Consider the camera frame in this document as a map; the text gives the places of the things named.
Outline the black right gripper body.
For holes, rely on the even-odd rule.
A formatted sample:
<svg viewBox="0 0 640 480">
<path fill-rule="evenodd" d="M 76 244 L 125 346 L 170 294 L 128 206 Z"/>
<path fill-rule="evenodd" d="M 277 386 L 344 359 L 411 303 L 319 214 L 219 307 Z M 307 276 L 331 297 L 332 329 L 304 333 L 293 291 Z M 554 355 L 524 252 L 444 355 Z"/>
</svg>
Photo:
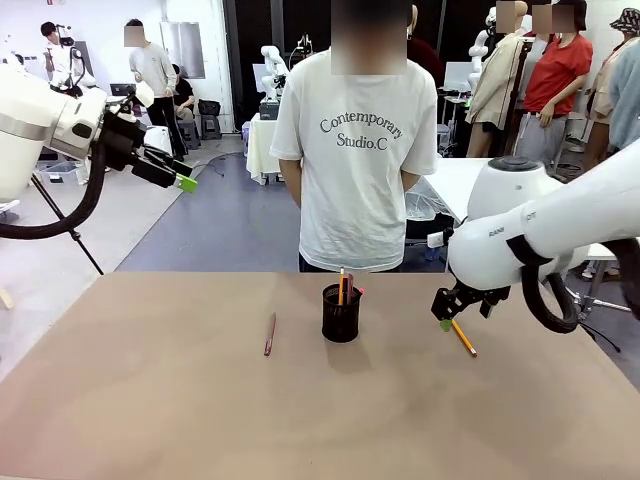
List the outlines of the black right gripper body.
<svg viewBox="0 0 640 480">
<path fill-rule="evenodd" d="M 489 290 L 478 290 L 464 284 L 460 280 L 457 280 L 453 291 L 456 297 L 456 302 L 461 306 L 468 307 L 469 305 L 476 303 L 486 303 L 490 307 L 493 307 L 509 297 L 510 287 L 507 286 Z"/>
</svg>

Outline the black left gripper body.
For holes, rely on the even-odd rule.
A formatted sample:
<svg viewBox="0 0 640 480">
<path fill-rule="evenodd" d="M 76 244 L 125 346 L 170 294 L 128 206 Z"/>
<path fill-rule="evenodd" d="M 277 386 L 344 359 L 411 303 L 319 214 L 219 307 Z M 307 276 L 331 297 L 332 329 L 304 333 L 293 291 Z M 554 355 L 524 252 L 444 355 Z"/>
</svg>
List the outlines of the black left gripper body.
<svg viewBox="0 0 640 480">
<path fill-rule="evenodd" d="M 104 147 L 108 168 L 123 170 L 140 159 L 147 126 L 136 118 L 132 121 L 107 110 L 102 119 L 98 144 Z"/>
</svg>

